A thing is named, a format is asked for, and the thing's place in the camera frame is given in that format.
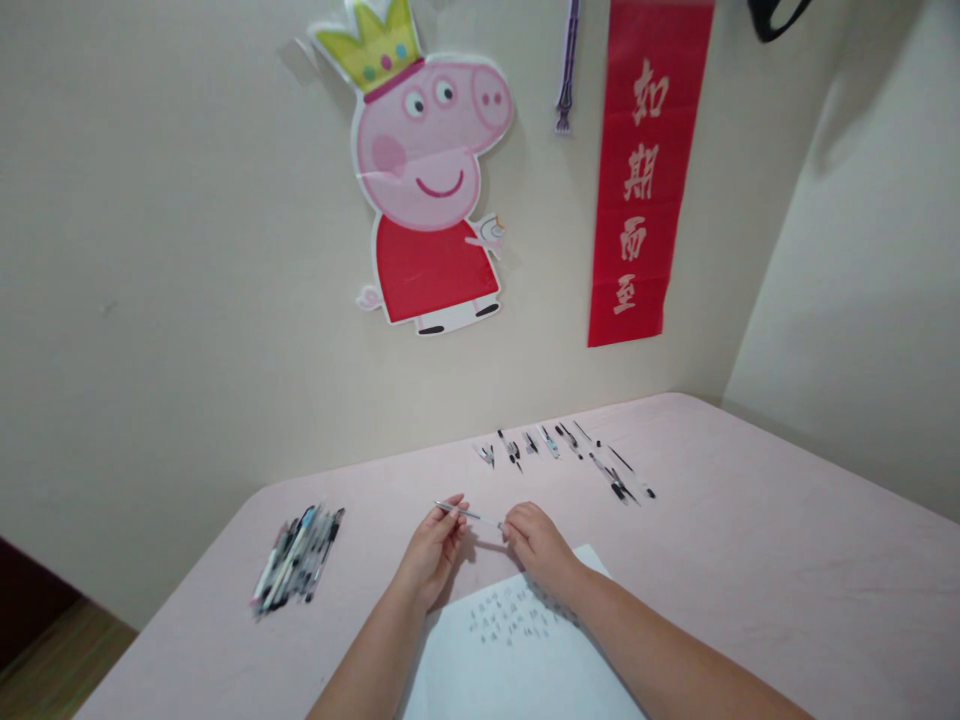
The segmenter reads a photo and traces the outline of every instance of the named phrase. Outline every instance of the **pile of pens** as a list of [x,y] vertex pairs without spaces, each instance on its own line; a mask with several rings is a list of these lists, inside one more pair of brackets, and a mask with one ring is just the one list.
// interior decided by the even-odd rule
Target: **pile of pens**
[[250,598],[255,618],[282,608],[293,597],[313,600],[343,521],[344,508],[329,513],[325,507],[322,502],[311,505],[301,518],[280,528]]
[[[587,442],[589,443],[586,447],[588,448],[592,447],[594,444],[596,444],[597,448],[601,448],[604,446],[603,443],[600,442],[599,440],[595,441],[593,438],[587,435],[587,431],[584,430],[582,427],[580,427],[580,423],[578,423],[576,420],[573,421],[573,425],[577,428],[577,430],[580,431],[580,434],[583,435],[583,437],[586,438]],[[566,440],[567,446],[570,448],[570,451],[574,455],[576,455],[577,458],[579,458],[580,460],[583,460],[583,456],[584,456],[584,450],[582,449],[583,445],[581,445],[580,441],[577,440],[576,436],[570,431],[570,429],[566,425],[564,425],[562,422],[558,422],[556,425],[554,425],[553,429],[557,431],[558,436]],[[556,442],[554,442],[553,438],[550,437],[549,431],[543,425],[537,426],[537,430],[540,433],[540,437],[543,438],[543,442],[546,444],[547,449],[550,451],[550,454],[553,455],[553,459],[559,460],[560,459],[559,449],[557,448]],[[540,449],[537,446],[537,441],[534,438],[534,436],[531,435],[530,432],[526,430],[524,430],[521,433],[521,435],[524,441],[526,442],[527,454],[539,455]],[[515,465],[517,467],[517,470],[523,473],[523,468],[520,467],[520,448],[517,446],[515,442],[511,442],[507,440],[506,436],[504,436],[503,434],[503,430],[497,430],[497,436],[500,438],[501,442],[503,443],[504,449],[507,451],[507,457],[510,459],[511,464]],[[614,450],[609,444],[606,446],[606,448],[611,453],[613,453],[614,456],[616,456],[617,460],[619,460],[620,463],[627,470],[630,471],[631,475],[636,476],[636,473],[634,472],[633,468],[630,467],[630,464],[623,459],[620,453]],[[491,468],[494,467],[493,445],[483,446],[479,450],[477,450],[477,453],[480,455],[483,461],[486,462]],[[620,474],[617,472],[616,468],[607,467],[592,452],[586,451],[586,454],[590,456],[590,459],[593,461],[593,464],[596,465],[597,469],[600,470],[600,472],[603,474],[604,480],[606,480],[610,484],[610,488],[613,490],[613,493],[617,496],[617,498],[622,503],[629,504],[629,501],[627,500],[627,498],[629,497],[637,505],[640,504],[640,501],[637,500],[636,497],[634,497],[632,492],[630,492],[630,489],[627,487],[627,484],[620,479]],[[656,499],[657,497],[656,493],[653,492],[653,489],[651,489],[646,482],[644,482],[640,478],[635,477],[635,479],[638,480],[638,482],[640,482],[640,484],[643,486],[643,490],[646,492],[646,495],[648,498]]]

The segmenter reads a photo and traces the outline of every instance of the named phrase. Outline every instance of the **pink tablecloth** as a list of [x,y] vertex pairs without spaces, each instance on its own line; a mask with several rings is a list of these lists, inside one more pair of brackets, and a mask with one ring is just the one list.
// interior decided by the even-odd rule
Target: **pink tablecloth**
[[[539,503],[631,592],[821,719],[960,717],[960,526],[684,395],[576,418],[658,499],[622,506],[562,441],[560,460],[524,455],[521,475],[495,436],[269,487],[78,719],[300,720],[416,523],[459,490],[492,517]],[[493,471],[481,440],[496,446]],[[320,497],[347,515],[317,599],[254,623],[246,603],[277,528]],[[475,528],[448,598],[518,572],[490,530]]]

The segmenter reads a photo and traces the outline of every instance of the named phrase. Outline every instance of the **sheet of paper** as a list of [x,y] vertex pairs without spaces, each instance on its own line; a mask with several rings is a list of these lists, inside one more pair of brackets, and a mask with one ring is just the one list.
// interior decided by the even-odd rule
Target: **sheet of paper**
[[[586,565],[609,577],[589,545]],[[427,618],[398,717],[644,718],[579,618],[526,573]]]

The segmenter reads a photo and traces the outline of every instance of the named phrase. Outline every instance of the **gold crown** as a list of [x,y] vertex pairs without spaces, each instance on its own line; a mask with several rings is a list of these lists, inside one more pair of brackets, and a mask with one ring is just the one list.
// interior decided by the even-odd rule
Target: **gold crown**
[[384,20],[363,0],[348,0],[351,5],[359,37],[330,26],[316,27],[312,34],[329,60],[368,95],[418,62],[420,44],[409,0],[392,0]]

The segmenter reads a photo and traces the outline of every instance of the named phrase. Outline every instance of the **pig eye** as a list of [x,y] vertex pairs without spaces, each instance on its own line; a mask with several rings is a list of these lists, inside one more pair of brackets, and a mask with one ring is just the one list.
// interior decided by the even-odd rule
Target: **pig eye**
[[446,80],[437,83],[437,102],[447,105],[453,101],[453,86]]
[[423,112],[427,109],[427,106],[423,101],[423,95],[416,91],[407,95],[406,99],[403,101],[403,105],[407,109],[407,115],[412,118],[423,117]]

